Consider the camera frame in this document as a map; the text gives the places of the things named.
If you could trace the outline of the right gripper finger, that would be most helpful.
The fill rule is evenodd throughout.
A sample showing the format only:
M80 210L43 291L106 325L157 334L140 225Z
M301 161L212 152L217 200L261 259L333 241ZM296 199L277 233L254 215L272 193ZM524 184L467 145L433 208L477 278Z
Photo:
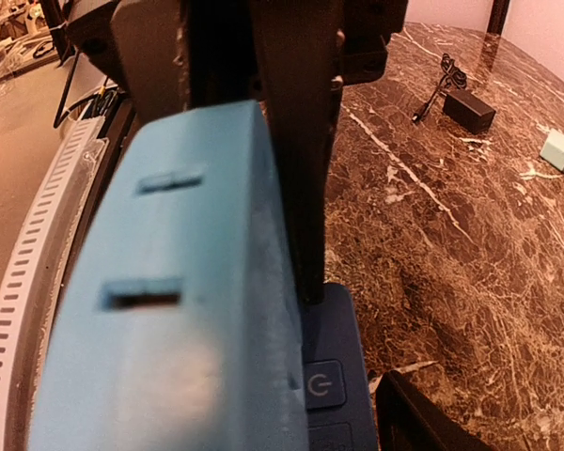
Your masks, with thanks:
M476 451L491 447L448 418L398 371L387 371L375 392L383 450Z

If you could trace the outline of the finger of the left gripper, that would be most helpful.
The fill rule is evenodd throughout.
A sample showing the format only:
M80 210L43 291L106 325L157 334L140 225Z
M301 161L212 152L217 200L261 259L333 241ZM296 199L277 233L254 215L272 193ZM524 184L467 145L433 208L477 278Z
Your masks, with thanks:
M343 4L252 1L249 8L296 290L303 303L321 303L324 191Z

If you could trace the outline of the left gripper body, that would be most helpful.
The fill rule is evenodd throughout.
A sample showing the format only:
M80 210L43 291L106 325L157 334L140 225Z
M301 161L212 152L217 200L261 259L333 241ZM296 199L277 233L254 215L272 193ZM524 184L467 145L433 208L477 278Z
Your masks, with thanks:
M66 1L72 44L133 99L139 113L263 99L246 1Z

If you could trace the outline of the blue adapter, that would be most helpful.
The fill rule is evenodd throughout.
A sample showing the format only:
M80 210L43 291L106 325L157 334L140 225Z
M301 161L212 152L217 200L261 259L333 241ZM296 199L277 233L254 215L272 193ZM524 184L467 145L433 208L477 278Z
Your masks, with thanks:
M254 101L144 126L58 309L32 450L306 450L302 332Z

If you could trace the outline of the dark blue cube socket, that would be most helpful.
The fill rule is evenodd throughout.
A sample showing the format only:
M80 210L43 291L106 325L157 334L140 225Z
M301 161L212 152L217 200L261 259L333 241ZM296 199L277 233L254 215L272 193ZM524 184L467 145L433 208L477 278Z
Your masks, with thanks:
M379 448L360 332L350 292L323 287L302 311L305 407L311 450Z

